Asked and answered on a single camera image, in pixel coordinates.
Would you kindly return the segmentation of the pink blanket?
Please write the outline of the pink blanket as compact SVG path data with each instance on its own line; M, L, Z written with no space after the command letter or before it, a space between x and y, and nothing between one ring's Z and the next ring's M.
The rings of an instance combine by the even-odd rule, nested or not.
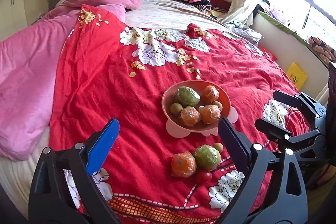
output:
M27 160L49 125L59 57L79 15L53 10L1 42L1 157Z

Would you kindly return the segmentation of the brown patterned cushion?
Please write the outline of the brown patterned cushion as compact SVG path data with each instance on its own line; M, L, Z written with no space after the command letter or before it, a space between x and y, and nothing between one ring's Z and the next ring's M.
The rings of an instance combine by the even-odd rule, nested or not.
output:
M316 55L319 56L325 64L328 65L329 62L335 63L336 54L334 48L327 45L323 40L314 36L308 38L308 43Z

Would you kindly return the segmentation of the pink fruit bowl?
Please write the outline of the pink fruit bowl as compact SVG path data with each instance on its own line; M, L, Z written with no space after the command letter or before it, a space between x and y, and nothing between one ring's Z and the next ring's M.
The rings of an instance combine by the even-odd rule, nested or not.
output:
M208 86L213 85L217 88L219 91L219 98L216 101L219 101L223 105L223 110L221 111L221 117L227 118L231 123L235 123L238 119L238 112L235 110L235 108L231 104L231 100L228 96L228 94L218 85L208 82L208 81L201 81L201 80L189 80L189 81L182 81L177 84L172 85L169 87L163 94L161 104L162 104L162 110L167 117L166 122L166 130L169 135L171 135L174 138L185 138L191 133L200 133L204 136L210 136L218 135L218 124L219 120L213 124L204 124L202 122L202 119L200 122L198 122L193 127L187 127L180 123L179 116L175 116L171 114L170 112L170 106L175 102L174 95L178 88L182 86L188 86L192 89L194 89L200 96L202 94L202 91ZM199 111L200 106L205 106L208 104L205 104L202 99L199 101L196 108Z

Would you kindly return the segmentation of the white wardrobe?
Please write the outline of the white wardrobe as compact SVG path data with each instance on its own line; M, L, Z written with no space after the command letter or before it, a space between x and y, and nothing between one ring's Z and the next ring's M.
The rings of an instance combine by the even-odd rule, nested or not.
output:
M1 0L1 41L27 27L24 0Z

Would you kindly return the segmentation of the small brown longan fruit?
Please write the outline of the small brown longan fruit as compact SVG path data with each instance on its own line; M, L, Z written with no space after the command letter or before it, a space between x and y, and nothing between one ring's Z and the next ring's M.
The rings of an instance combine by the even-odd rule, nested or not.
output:
M219 101L214 101L213 105L217 106L219 108L220 111L223 110L223 105L219 102Z

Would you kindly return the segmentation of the beige bed sheet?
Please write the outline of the beige bed sheet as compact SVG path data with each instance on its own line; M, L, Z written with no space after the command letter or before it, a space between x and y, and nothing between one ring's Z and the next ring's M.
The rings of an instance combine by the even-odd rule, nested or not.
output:
M203 30L227 30L197 8L172 0L143 1L137 9L126 12L125 23L130 27L148 29L185 31L189 24L195 24Z

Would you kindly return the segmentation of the red cherry tomato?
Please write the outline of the red cherry tomato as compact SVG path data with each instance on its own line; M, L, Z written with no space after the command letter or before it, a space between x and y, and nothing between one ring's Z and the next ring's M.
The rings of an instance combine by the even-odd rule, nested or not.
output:
M202 185L211 181L213 174L206 169L197 170L195 173L195 183Z

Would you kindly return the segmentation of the wrapped green fruit in bowl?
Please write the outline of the wrapped green fruit in bowl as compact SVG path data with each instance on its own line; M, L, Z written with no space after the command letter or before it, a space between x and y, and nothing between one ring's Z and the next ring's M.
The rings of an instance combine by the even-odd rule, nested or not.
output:
M201 100L201 97L194 89L188 86L182 86L175 92L174 100L183 107L195 107Z

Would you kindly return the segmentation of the wrapped green fruit on bed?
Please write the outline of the wrapped green fruit on bed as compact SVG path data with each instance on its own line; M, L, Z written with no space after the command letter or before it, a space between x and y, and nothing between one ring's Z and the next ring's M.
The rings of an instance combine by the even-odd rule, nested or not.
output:
M193 156L197 166L206 170L214 170L222 160L220 152L207 144L201 145L195 149L193 151Z

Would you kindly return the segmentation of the orange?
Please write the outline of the orange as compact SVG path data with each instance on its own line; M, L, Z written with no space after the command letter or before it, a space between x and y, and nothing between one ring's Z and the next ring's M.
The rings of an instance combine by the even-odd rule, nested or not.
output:
M193 127L201 121L201 115L196 108L187 106L182 109L178 119L182 125Z
M174 177L188 178L197 170L197 163L190 152L177 153L171 159L171 174Z
M199 113L204 124L213 124L221 118L221 110L217 105L200 106Z
M208 85L201 94L201 99L205 104L212 104L219 98L219 91L213 85Z

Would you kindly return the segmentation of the red floral bedspread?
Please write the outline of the red floral bedspread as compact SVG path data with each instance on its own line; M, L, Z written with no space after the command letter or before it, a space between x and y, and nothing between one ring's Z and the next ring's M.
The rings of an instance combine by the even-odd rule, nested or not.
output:
M187 26L186 38L128 27L111 12L82 5L57 68L49 144L55 150L86 141L110 118L120 134L102 170L93 175L111 209L124 223L214 223L244 180L228 153L197 184L171 174L177 153L213 145L218 136L198 132L177 139L166 130L164 92L182 81L220 86L238 112L235 128L269 150L277 146L257 131L265 118L294 136L307 132L302 114L273 99L297 94L285 72L216 28Z

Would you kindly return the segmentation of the yellow paper envelope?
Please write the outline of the yellow paper envelope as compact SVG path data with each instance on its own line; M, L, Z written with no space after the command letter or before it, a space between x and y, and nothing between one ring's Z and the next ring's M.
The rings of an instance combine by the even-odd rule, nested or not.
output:
M309 78L309 76L295 62L289 66L286 71L286 75L298 90L302 89L303 85Z

